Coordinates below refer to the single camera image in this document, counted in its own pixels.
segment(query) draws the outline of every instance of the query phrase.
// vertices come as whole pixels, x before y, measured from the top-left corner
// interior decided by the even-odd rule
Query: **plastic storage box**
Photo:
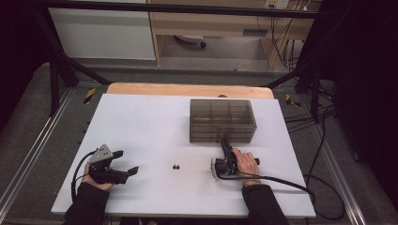
[[[249,143],[256,129],[249,100],[191,100],[191,143]]]

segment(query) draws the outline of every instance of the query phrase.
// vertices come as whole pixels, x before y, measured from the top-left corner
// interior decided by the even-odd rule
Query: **wooden desk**
[[[146,0],[149,4],[173,4],[193,6],[219,6],[231,8],[264,8],[264,0]],[[304,1],[290,0],[286,9],[302,10]],[[184,13],[151,12],[150,21],[152,37],[154,40],[155,54],[158,64],[161,63],[161,54],[164,36],[204,36],[204,37],[242,37],[244,29],[260,30],[267,32],[259,37],[263,51],[268,58],[269,66],[274,68],[278,62],[278,52],[282,53],[288,39],[305,40],[314,20],[295,19],[290,26],[289,18],[276,19],[274,37],[278,52],[272,46],[271,18],[229,15],[202,15]]]
[[[240,181],[215,181],[210,160],[222,158],[219,143],[189,141],[192,98],[219,94],[246,98],[256,115],[251,143],[234,143],[265,163],[261,174],[305,185],[277,100],[267,88],[152,83],[113,83],[103,95],[52,212],[71,205],[70,180],[81,158],[106,143],[124,155],[115,170],[139,166],[126,185],[111,190],[105,212],[116,217],[244,218],[248,214]],[[173,170],[174,164],[180,170]],[[308,194],[294,187],[270,185],[288,218],[314,217]]]

